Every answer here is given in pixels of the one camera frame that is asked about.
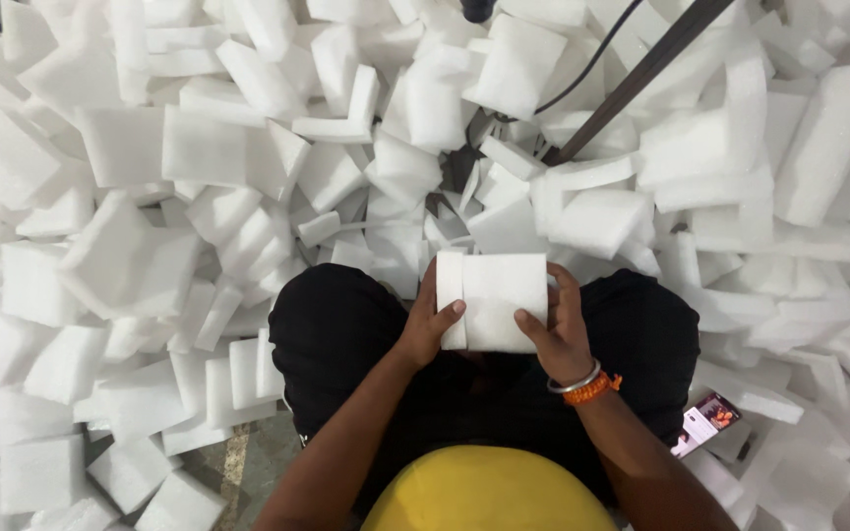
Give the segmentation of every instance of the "person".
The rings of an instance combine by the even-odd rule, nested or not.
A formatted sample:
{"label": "person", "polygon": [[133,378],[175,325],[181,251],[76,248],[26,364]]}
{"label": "person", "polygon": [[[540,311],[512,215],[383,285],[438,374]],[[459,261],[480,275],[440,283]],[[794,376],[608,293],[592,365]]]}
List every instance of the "person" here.
{"label": "person", "polygon": [[[737,529],[669,450],[700,352],[677,295],[627,269],[580,288],[548,264],[548,323],[514,317],[537,356],[461,355],[440,344],[466,305],[435,307],[434,269],[408,313],[342,265],[280,292],[270,341],[305,447],[252,531],[616,529],[606,507],[638,531]],[[549,391],[595,360],[618,391]]]}

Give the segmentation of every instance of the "pile of foam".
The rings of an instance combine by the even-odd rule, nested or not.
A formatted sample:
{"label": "pile of foam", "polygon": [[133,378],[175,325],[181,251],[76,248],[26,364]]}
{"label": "pile of foam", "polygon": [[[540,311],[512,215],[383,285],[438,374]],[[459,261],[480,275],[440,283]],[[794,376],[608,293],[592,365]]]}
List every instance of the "pile of foam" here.
{"label": "pile of foam", "polygon": [[529,348],[543,254],[657,277],[701,316],[692,400],[744,414],[691,470],[741,529],[850,531],[850,1],[736,2],[539,162],[687,4],[643,2],[536,114],[623,2],[3,0],[0,529],[210,529],[176,455],[277,412],[277,293],[334,263],[414,298],[446,250],[442,297],[495,297],[446,338],[475,349]]}

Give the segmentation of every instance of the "wire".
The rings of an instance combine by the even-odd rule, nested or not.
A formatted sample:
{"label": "wire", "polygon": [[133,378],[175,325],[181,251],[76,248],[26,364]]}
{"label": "wire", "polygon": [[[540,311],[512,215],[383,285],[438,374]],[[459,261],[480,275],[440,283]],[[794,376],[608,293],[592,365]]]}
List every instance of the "wire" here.
{"label": "wire", "polygon": [[[641,2],[643,1],[644,0],[632,0],[632,3],[629,4],[624,11],[622,11],[619,20],[617,20],[615,22],[615,25],[612,26],[612,29],[609,30],[608,34],[606,35],[606,38],[603,39],[601,44],[599,44],[599,48],[596,50],[595,55],[592,56],[592,59],[589,60],[589,63],[583,69],[583,73],[580,74],[579,77],[576,78],[573,83],[571,83],[570,86],[566,88],[566,90],[561,91],[555,98],[551,99],[543,106],[538,108],[534,112],[534,115],[539,115],[540,113],[543,113],[553,105],[559,103],[560,100],[570,95],[570,92],[572,92],[576,87],[579,86],[580,83],[583,82],[583,80],[589,75],[589,72],[592,71],[592,68],[596,66],[596,63],[599,61],[599,58],[602,56],[602,54],[606,52],[606,48],[608,48],[609,43],[612,42],[612,38],[615,37],[615,34],[619,32],[621,27],[625,24],[625,21],[628,20],[628,17],[632,16],[632,13],[635,11],[635,8],[638,7],[638,5],[641,4]],[[503,115],[497,112],[493,113],[491,116],[495,120],[497,120],[498,122],[502,122],[503,124],[510,124],[518,120],[518,118],[512,118],[510,116]]]}

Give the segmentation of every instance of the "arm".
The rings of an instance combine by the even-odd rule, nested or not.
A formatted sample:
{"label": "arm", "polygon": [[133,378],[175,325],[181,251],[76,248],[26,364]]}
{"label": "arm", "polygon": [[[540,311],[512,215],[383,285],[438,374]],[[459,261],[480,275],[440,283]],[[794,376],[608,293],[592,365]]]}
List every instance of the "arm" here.
{"label": "arm", "polygon": [[339,531],[346,523],[398,401],[464,315],[461,300],[435,312],[434,267],[398,342],[294,460],[251,531]]}
{"label": "arm", "polygon": [[[571,385],[594,368],[579,311],[579,284],[563,267],[548,264],[560,289],[550,293],[547,326],[524,310],[516,324],[537,345],[540,364],[553,380]],[[670,454],[614,391],[576,406],[599,451],[621,509],[638,531],[737,527],[713,496]]]}

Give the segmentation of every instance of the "phone screen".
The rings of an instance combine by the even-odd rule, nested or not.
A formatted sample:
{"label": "phone screen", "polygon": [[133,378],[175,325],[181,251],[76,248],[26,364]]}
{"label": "phone screen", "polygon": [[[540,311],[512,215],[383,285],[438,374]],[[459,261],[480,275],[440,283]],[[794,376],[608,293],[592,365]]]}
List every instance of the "phone screen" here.
{"label": "phone screen", "polygon": [[684,414],[684,427],[677,446],[670,449],[678,459],[694,451],[719,432],[732,426],[742,415],[739,410],[717,393],[710,393]]}

